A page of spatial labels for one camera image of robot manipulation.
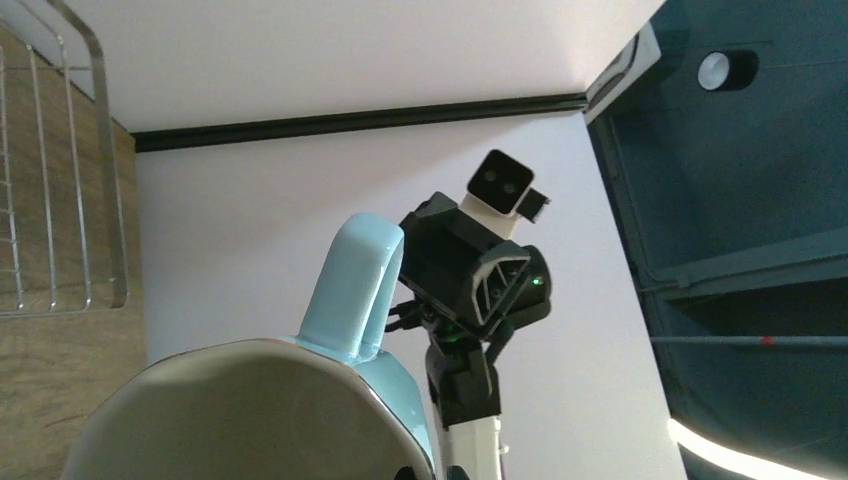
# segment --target wire rack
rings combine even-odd
[[[0,128],[0,318],[121,308],[127,258],[103,54],[60,0],[0,0]]]

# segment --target kettle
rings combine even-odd
[[[418,386],[381,349],[402,256],[400,227],[354,215],[297,336],[149,366],[87,419],[61,478],[434,478]]]

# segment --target wood grain surface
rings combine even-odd
[[[50,303],[43,144],[56,281],[60,286],[56,308],[73,311],[82,306],[85,289],[64,78],[56,70],[37,71],[42,143],[32,72],[8,68],[28,66],[29,54],[23,44],[2,29],[0,46],[7,66],[3,101],[9,151],[4,161],[9,162],[11,170],[11,200],[26,310],[43,312]],[[38,65],[47,66],[40,58]],[[103,170],[96,153],[93,105],[75,88],[71,89],[71,98],[93,304],[101,307],[111,302],[112,291]],[[123,195],[130,299],[125,308],[102,313],[0,318],[0,479],[57,478],[86,416],[145,365],[134,143],[117,124],[114,137]],[[10,206],[7,197],[5,188],[0,186],[0,208]],[[0,215],[0,238],[10,234],[8,220],[8,216]],[[0,242],[0,269],[11,267],[11,250]],[[14,307],[15,291],[14,276],[0,273],[0,310]]]

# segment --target kettle handle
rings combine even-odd
[[[336,233],[298,338],[348,360],[380,351],[403,260],[403,230],[377,215],[352,216]]]

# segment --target metal rod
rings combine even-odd
[[[30,67],[6,67],[6,70],[9,70],[9,71],[17,71],[17,70],[29,71]],[[69,70],[71,72],[90,72],[91,67],[82,67],[82,66],[79,66],[79,65],[75,65],[75,66],[65,68],[65,67],[54,67],[52,65],[47,65],[47,66],[36,67],[36,70],[54,70],[54,71],[57,71],[57,72],[64,72],[66,70]]]
[[[839,65],[842,63],[848,63],[848,60],[824,60],[820,62],[804,62],[804,63],[786,63],[783,65],[766,65],[763,67],[763,70],[770,70],[774,68],[796,68],[796,67],[820,67],[823,65]]]
[[[123,200],[121,199],[121,180],[118,172],[118,159],[115,156],[114,137],[112,135],[112,116],[109,114],[109,91],[106,84],[106,64],[103,47],[97,36],[73,10],[62,0],[47,0],[47,3],[82,36],[91,57],[91,76],[94,87],[94,107],[97,111],[97,139],[100,146],[100,160],[103,167],[104,197],[114,200],[107,206],[109,221],[109,243],[112,260],[112,308],[123,307],[129,296],[126,233],[124,231]]]
[[[764,265],[764,266],[749,268],[747,270],[742,270],[742,271],[727,272],[727,273],[721,273],[721,274],[714,274],[714,275],[711,275],[711,276],[708,276],[708,277],[695,278],[695,279],[690,280],[686,287],[681,287],[679,283],[675,283],[674,285],[671,285],[671,284],[669,284],[669,285],[656,285],[656,286],[653,286],[653,287],[642,288],[642,289],[639,290],[639,293],[653,293],[653,292],[658,292],[658,291],[663,291],[663,290],[675,290],[675,289],[676,290],[690,289],[690,288],[697,286],[697,285],[701,285],[701,284],[704,284],[704,283],[710,283],[710,282],[714,282],[716,280],[721,280],[721,279],[725,279],[725,278],[742,277],[742,276],[750,275],[750,274],[753,274],[753,273],[762,273],[762,272],[768,272],[768,271],[772,271],[772,270],[781,270],[781,269],[785,269],[785,268],[797,267],[797,266],[801,266],[801,265],[809,265],[809,264],[820,263],[820,262],[829,262],[831,260],[839,260],[839,259],[842,259],[842,258],[848,258],[848,251],[827,253],[825,255],[818,255],[818,256],[815,256],[815,257],[805,258],[805,259],[802,259],[802,260],[792,260],[792,261],[788,261],[788,262],[778,263],[778,264],[775,264],[775,265]],[[775,276],[771,277],[771,278],[779,278],[779,277],[778,277],[778,274],[775,273]]]
[[[693,336],[651,337],[655,345],[723,345],[732,347],[844,348],[844,336]]]
[[[53,249],[53,213],[50,206],[50,181],[47,175],[47,147],[44,140],[44,118],[41,111],[41,94],[38,89],[38,69],[35,50],[27,45],[32,66],[32,94],[35,100],[35,120],[38,129],[38,147],[41,154],[41,183],[44,188],[44,211],[47,217],[47,261],[50,276],[50,307],[56,308],[56,252]]]
[[[9,158],[9,124],[6,118],[6,53],[3,46],[0,45],[0,127],[3,129],[3,173],[4,180],[2,183],[6,186],[6,206],[9,207],[9,244],[12,248],[12,263],[15,275],[15,299],[18,304],[18,310],[24,308],[24,290],[21,283],[21,265],[18,258],[18,241],[17,228],[15,226],[14,205],[12,202],[12,171],[11,161]]]
[[[74,103],[71,98],[71,75],[68,69],[68,51],[65,48],[65,41],[61,35],[56,35],[56,41],[59,43],[59,51],[62,54],[62,74],[65,77],[65,98],[68,105],[68,129],[71,135],[71,158],[74,164],[74,185],[77,195],[77,220],[80,226],[80,249],[82,250],[82,277],[85,284],[85,303],[82,310],[88,310],[91,307],[91,270],[88,261],[88,242],[85,235],[85,213],[83,211],[82,202],[82,185],[79,174],[79,155],[77,154],[77,130],[74,123]]]
[[[580,111],[585,106],[586,95],[572,93],[156,130],[137,132],[133,137],[137,153],[158,152],[379,128],[571,112]]]

